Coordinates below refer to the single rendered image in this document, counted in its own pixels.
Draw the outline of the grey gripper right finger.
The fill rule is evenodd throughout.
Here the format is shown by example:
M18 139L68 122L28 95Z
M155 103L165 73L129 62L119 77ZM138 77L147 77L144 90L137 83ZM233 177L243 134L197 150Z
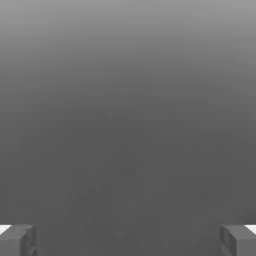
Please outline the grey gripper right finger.
M223 256L256 256L256 224L221 225L219 239Z

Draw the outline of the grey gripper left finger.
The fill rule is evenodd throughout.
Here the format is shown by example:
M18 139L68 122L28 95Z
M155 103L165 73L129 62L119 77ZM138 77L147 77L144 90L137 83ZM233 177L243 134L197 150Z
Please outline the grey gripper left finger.
M38 256L33 224L0 224L0 256Z

